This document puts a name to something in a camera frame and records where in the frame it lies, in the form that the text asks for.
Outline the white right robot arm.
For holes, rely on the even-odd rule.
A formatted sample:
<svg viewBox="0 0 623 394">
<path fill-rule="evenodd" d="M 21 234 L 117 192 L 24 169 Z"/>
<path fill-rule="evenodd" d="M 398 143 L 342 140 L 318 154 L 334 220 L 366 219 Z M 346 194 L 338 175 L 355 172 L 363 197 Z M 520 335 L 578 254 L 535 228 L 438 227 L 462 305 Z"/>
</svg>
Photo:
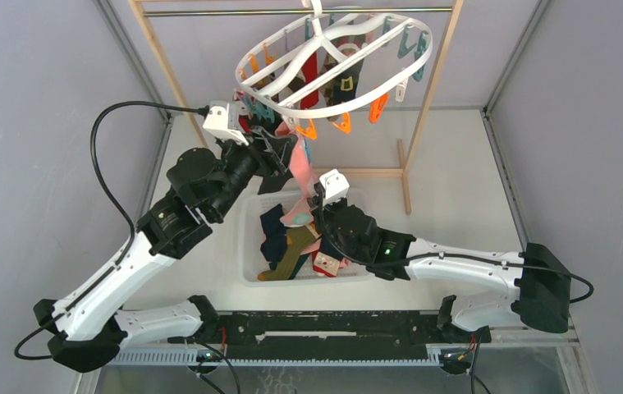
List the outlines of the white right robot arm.
<svg viewBox="0 0 623 394">
<path fill-rule="evenodd" d="M 529 243 L 522 252 L 447 247 L 381 228 L 346 199 L 315 204 L 312 214 L 332 248 L 375 277 L 481 286 L 477 295 L 443 298 L 437 329 L 447 341 L 515 322 L 541 332 L 568 330 L 573 276 L 545 245 Z"/>
</svg>

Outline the navy sock white lettering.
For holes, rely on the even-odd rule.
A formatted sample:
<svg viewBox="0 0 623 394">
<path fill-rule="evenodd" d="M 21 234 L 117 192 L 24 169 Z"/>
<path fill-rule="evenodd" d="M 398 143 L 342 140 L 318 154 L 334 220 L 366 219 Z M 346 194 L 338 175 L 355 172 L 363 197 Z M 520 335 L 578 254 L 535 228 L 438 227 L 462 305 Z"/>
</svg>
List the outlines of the navy sock white lettering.
<svg viewBox="0 0 623 394">
<path fill-rule="evenodd" d="M 351 261 L 341 255 L 330 241 L 321 240 L 317 251 L 312 253 L 312 269 L 317 275 L 337 277 L 338 273 L 349 268 Z"/>
</svg>

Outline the navy sock striped cuff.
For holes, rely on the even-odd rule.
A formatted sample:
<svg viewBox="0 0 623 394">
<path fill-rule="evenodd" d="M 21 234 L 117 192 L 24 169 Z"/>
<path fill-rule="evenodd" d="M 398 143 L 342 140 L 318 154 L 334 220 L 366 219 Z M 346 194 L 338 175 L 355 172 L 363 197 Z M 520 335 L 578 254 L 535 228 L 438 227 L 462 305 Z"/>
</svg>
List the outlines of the navy sock striped cuff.
<svg viewBox="0 0 623 394">
<path fill-rule="evenodd" d="M 264 235 L 259 249 L 271 270 L 277 268 L 287 250 L 286 227 L 281 222 L 283 215 L 282 205 L 277 204 L 259 217 Z"/>
</svg>

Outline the olive sock orange heel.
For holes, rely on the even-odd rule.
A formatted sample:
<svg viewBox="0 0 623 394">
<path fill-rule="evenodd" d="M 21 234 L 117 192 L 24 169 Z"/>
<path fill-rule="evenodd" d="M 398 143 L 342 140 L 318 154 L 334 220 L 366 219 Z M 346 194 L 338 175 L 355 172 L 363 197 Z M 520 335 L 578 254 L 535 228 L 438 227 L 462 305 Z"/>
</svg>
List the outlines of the olive sock orange heel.
<svg viewBox="0 0 623 394">
<path fill-rule="evenodd" d="M 286 230 L 287 250 L 282 261 L 274 270 L 263 271 L 258 275 L 262 282 L 289 280 L 303 251 L 320 238 L 314 224 L 291 227 Z"/>
</svg>

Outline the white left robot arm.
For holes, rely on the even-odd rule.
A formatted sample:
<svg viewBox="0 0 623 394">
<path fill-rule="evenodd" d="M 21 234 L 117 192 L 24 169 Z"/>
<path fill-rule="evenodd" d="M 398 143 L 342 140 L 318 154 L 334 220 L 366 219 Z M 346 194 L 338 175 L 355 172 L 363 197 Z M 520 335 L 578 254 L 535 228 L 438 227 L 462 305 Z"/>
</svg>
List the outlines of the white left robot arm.
<svg viewBox="0 0 623 394">
<path fill-rule="evenodd" d="M 138 220 L 115 255 L 69 295 L 34 306 L 39 326 L 51 333 L 50 358 L 87 373 L 132 346 L 171 337 L 213 340 L 219 317 L 203 295 L 156 309 L 123 305 L 210 236 L 254 177 L 262 180 L 260 193 L 279 191 L 291 177 L 297 142 L 295 135 L 274 136 L 256 127 L 242 142 L 220 140 L 220 153 L 206 148 L 182 153 L 167 171 L 167 193 Z"/>
</svg>

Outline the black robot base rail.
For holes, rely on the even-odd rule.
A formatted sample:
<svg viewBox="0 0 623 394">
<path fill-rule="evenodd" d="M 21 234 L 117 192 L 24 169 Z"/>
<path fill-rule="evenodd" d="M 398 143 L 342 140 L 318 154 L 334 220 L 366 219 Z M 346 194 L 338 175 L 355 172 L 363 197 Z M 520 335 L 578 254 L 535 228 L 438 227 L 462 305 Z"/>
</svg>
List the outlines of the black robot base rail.
<svg viewBox="0 0 623 394">
<path fill-rule="evenodd" d="M 421 361 L 438 345 L 466 357 L 477 341 L 490 340 L 486 328 L 457 328 L 444 308 L 220 312 L 187 339 L 214 346 L 233 362 L 282 363 Z"/>
</svg>

